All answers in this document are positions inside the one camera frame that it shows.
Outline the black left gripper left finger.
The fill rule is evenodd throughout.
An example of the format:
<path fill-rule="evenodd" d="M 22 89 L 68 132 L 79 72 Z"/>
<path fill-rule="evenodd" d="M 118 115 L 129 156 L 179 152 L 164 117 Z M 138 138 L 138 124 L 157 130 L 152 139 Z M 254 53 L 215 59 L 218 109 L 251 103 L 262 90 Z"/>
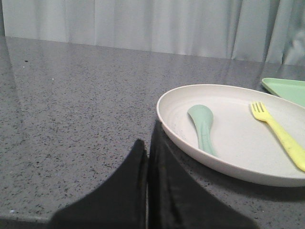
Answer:
<path fill-rule="evenodd" d="M 148 157 L 136 140 L 120 167 L 97 189 L 56 212 L 50 229 L 144 229 Z"/>

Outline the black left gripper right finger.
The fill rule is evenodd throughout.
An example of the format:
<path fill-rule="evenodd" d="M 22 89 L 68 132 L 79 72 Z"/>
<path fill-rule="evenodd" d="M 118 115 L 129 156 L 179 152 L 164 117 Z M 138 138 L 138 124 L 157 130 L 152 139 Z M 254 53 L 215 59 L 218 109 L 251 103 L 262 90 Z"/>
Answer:
<path fill-rule="evenodd" d="M 150 229 L 256 229 L 250 218 L 201 187 L 180 165 L 157 121 L 148 170 Z"/>

